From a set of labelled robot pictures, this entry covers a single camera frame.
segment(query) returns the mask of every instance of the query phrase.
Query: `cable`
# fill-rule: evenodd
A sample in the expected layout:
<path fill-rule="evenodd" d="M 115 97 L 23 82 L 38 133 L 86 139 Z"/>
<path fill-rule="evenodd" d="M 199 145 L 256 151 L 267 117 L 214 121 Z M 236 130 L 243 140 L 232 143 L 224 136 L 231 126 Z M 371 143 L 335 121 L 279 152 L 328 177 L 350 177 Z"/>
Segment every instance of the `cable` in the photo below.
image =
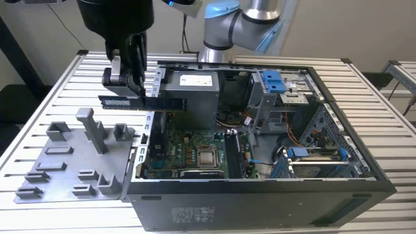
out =
<path fill-rule="evenodd" d="M 399 84 L 400 84 L 400 82 L 398 82 L 396 86 L 394 87 L 394 89 L 391 91 L 391 94 L 390 94 L 388 100 L 391 100 L 391 96 L 392 96 L 394 92 L 396 91 L 396 88 L 398 88 Z"/>
<path fill-rule="evenodd" d="M 242 125 L 231 125 L 230 123 L 223 123 L 219 119 L 215 119 L 215 121 L 222 124 L 223 126 L 228 127 L 228 128 L 234 128 L 234 127 L 242 127 Z"/>
<path fill-rule="evenodd" d="M 74 33 L 71 32 L 71 30 L 67 28 L 67 26 L 66 26 L 63 20 L 60 19 L 59 15 L 58 15 L 58 13 L 54 11 L 54 9 L 52 9 L 52 7 L 50 6 L 50 4 L 47 4 L 47 5 L 48 5 L 48 8 L 52 10 L 55 16 L 58 17 L 58 19 L 59 19 L 62 25 L 63 25 L 64 28 L 67 29 L 68 33 L 72 35 L 72 37 L 75 38 L 75 40 L 78 40 L 79 44 L 82 45 L 83 49 L 86 50 L 86 47 L 84 47 L 83 43 L 79 41 L 78 37 L 74 35 Z"/>
<path fill-rule="evenodd" d="M 406 111 L 403 112 L 403 116 L 407 115 L 407 113 L 410 112 L 411 107 L 412 107 L 412 105 L 408 105 L 408 107 L 406 108 Z"/>
<path fill-rule="evenodd" d="M 183 43 L 186 43 L 187 50 L 188 50 L 188 52 L 191 52 L 190 45 L 188 45 L 188 38 L 187 38 L 187 30 L 186 30 L 186 28 L 187 28 L 187 19 L 188 19 L 188 15 L 184 14 L 183 15 L 183 26 L 182 26 L 182 51 L 184 51 L 184 44 Z"/>
<path fill-rule="evenodd" d="M 296 137 L 294 136 L 294 133 L 292 133 L 292 130 L 291 130 L 291 126 L 290 126 L 290 123 L 288 123 L 288 117 L 287 117 L 287 113 L 286 113 L 286 128 L 287 128 L 287 135 L 288 135 L 288 138 L 291 138 L 291 140 L 294 141 L 294 143 L 300 146 L 300 147 L 304 147 L 299 141 L 296 140 Z"/>

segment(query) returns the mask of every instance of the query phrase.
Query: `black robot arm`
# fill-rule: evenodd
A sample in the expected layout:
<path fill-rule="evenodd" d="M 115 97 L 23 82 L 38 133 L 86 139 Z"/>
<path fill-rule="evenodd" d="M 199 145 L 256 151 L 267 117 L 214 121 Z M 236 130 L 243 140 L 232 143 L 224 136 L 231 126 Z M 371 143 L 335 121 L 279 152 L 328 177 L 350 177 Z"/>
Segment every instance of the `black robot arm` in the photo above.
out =
<path fill-rule="evenodd" d="M 163 1 L 168 5 L 191 5 L 195 2 Z M 155 22 L 152 0 L 78 0 L 78 5 L 87 28 L 106 40 L 106 53 L 112 67 L 104 70 L 103 85 L 120 96 L 139 96 L 136 103 L 144 108 L 146 31 Z M 100 99 L 106 107 L 106 100 L 103 97 Z"/>

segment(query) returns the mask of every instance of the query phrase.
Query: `wall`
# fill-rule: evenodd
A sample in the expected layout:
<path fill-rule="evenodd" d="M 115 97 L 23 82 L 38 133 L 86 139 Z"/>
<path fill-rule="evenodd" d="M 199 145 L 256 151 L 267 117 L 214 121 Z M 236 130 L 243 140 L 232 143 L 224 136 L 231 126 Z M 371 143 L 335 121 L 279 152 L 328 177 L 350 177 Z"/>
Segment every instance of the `wall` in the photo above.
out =
<path fill-rule="evenodd" d="M 350 58 L 362 71 L 416 60 L 415 0 L 300 0 L 282 56 Z"/>
<path fill-rule="evenodd" d="M 0 90 L 10 84 L 23 84 L 23 80 L 7 60 L 4 53 L 0 51 Z"/>

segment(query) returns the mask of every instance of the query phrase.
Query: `metal slotted table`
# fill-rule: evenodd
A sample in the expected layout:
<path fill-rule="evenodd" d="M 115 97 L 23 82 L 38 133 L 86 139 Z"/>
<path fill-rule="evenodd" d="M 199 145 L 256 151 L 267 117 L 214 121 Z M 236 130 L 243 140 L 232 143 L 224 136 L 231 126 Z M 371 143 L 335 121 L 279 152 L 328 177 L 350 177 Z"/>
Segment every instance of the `metal slotted table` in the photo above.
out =
<path fill-rule="evenodd" d="M 150 54 L 147 90 L 151 90 L 158 60 L 195 61 L 195 55 Z M 376 91 L 354 64 L 340 59 L 238 56 L 238 63 L 312 66 L 342 107 L 364 144 L 390 176 L 398 193 L 340 229 L 240 230 L 212 233 L 416 233 L 416 129 Z M 146 112 L 103 110 L 98 95 L 114 95 L 102 86 L 110 67 L 106 54 L 78 55 L 20 134 L 0 157 L 0 230 L 31 234 L 144 233 L 130 203 L 82 201 L 15 204 L 15 190 L 47 142 L 46 129 L 52 121 L 76 120 L 80 107 L 92 107 L 95 120 L 106 127 L 127 123 L 140 135 Z"/>

